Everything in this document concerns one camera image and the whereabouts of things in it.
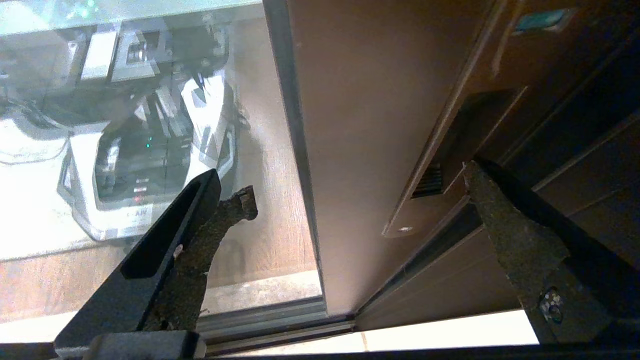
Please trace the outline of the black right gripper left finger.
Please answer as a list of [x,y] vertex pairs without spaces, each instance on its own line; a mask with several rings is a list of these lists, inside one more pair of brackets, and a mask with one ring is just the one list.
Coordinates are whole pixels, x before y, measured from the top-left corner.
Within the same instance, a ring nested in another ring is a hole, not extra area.
[[109,333],[194,330],[230,230],[259,213],[249,185],[221,199],[217,171],[193,178],[54,339],[78,351]]

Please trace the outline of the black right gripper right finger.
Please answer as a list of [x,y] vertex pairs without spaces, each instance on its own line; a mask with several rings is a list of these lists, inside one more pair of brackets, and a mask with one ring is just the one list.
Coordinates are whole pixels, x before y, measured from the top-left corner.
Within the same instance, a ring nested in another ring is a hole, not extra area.
[[639,271],[495,162],[464,182],[540,344],[639,344]]

